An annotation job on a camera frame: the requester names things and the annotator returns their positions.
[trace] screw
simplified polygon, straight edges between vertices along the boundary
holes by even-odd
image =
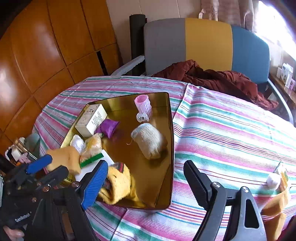
[[[50,186],[45,186],[44,188],[42,188],[43,192],[48,192],[50,190]]]
[[[74,188],[79,187],[80,183],[79,182],[72,182],[71,186]]]
[[[221,187],[221,184],[218,183],[218,182],[213,182],[212,185],[213,185],[215,188],[219,188],[219,187]]]
[[[249,189],[248,189],[247,187],[242,187],[242,190],[243,190],[244,192],[249,192]]]

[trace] chair backrest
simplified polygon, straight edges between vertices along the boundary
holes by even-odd
[[[268,45],[238,26],[197,18],[156,20],[144,26],[144,45],[147,74],[193,59],[204,70],[233,70],[257,84],[267,82]]]

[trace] dark red blanket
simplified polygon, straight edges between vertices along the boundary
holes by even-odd
[[[252,102],[266,110],[278,106],[278,102],[265,99],[263,94],[258,92],[257,85],[247,76],[235,71],[203,71],[192,59],[172,64],[152,77],[191,83]]]

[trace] human hand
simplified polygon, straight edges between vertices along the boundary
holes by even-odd
[[[10,229],[7,226],[4,226],[3,229],[12,241],[17,241],[17,238],[21,238],[24,236],[24,233],[19,229]]]

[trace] gold tray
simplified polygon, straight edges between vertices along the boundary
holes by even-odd
[[[168,141],[167,151],[156,160],[147,160],[134,141],[127,145],[132,140],[131,132],[141,124],[136,120],[138,110],[134,103],[134,99],[138,95],[140,94],[88,103],[71,126],[61,147],[69,146],[75,134],[80,135],[75,124],[87,107],[92,104],[102,104],[108,118],[119,121],[112,137],[110,139],[102,138],[102,147],[114,162],[123,162],[127,165],[135,178],[137,195],[141,200],[134,202],[122,199],[116,206],[162,210],[171,203],[173,187],[174,136],[169,94],[166,92],[146,93],[152,106],[152,117],[149,123],[154,125]]]

